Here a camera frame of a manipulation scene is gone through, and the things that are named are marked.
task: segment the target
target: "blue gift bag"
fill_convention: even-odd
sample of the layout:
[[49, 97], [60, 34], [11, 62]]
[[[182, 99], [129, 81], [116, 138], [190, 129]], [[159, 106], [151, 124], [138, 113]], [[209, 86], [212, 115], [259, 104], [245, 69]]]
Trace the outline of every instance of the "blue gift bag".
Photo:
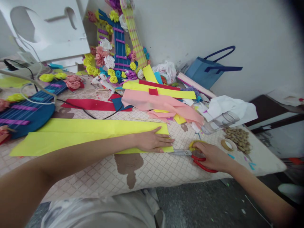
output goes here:
[[[207, 60], [207, 58], [228, 49], [232, 49], [232, 51], [218, 58], [217, 60], [215, 61]], [[198, 84], [200, 84], [202, 87], [206, 89], [210, 89], [211, 86], [213, 86], [213, 84], [224, 73], [224, 71], [240, 71], [243, 69], [242, 67], [223, 66], [217, 63], [217, 61], [231, 54], [234, 50], [235, 50], [235, 46], [231, 46], [219, 50], [211, 55], [208, 55], [205, 58], [197, 57], [194, 63], [186, 71], [186, 76], [191, 78], [193, 81], [197, 82]]]

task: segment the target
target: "hand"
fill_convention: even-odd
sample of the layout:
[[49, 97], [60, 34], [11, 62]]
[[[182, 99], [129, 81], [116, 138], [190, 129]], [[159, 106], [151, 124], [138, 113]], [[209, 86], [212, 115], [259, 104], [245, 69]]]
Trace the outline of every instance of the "hand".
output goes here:
[[206, 157], [206, 161], [200, 163], [208, 169], [214, 169], [220, 172], [231, 174], [231, 172], [240, 166], [238, 162], [229, 157], [217, 146], [196, 142], [193, 147], [198, 148]]
[[160, 128], [161, 126], [152, 131], [134, 134], [136, 147], [146, 152], [163, 153], [160, 147], [172, 146], [174, 139], [170, 139], [170, 135], [155, 134]]

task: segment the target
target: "scissors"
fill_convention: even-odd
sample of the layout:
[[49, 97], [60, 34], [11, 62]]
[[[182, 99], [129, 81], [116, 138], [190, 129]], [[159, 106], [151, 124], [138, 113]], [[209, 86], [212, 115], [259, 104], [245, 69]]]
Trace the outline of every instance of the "scissors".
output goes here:
[[213, 170], [213, 169], [208, 169], [206, 168], [205, 166], [203, 166], [201, 163], [199, 162], [204, 162], [206, 161], [206, 157], [205, 155], [200, 151], [200, 150], [197, 150], [196, 148], [192, 147], [192, 145], [195, 143], [195, 142], [204, 142], [204, 141], [201, 141], [201, 140], [194, 140], [190, 146], [189, 146], [189, 150], [174, 150], [174, 152], [170, 153], [170, 154], [173, 154], [173, 155], [185, 155], [185, 156], [191, 156], [193, 158], [193, 162], [195, 164], [197, 164], [200, 168], [202, 168], [203, 170], [207, 171], [207, 172], [210, 172], [210, 173], [217, 173], [218, 171], [216, 170]]

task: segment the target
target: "brown stain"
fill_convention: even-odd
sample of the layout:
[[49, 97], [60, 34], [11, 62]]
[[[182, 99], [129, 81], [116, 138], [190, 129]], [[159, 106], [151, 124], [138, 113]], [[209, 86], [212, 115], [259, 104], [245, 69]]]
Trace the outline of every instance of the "brown stain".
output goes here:
[[181, 128], [183, 129], [184, 132], [188, 131], [188, 127], [187, 127], [187, 123], [182, 123], [181, 125]]
[[143, 166], [143, 158], [140, 154], [115, 154], [117, 171], [122, 175], [127, 175], [127, 185], [129, 189], [134, 188], [136, 183], [135, 170]]
[[61, 108], [54, 112], [52, 118], [73, 119], [75, 114], [69, 113], [69, 111], [71, 111], [71, 108]]

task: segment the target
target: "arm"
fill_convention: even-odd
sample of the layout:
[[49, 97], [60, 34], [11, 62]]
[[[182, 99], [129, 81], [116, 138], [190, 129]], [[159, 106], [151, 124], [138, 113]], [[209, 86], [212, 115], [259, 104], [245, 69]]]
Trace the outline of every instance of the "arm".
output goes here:
[[209, 169], [229, 173], [262, 208], [277, 227], [287, 227], [296, 210], [256, 178], [248, 169], [229, 157], [217, 146], [197, 142], [195, 147], [206, 156], [201, 162]]
[[0, 221], [3, 227], [24, 227], [42, 198], [57, 181], [101, 159], [137, 147], [163, 153], [171, 146], [169, 135], [153, 131], [86, 142], [35, 158], [0, 178]]

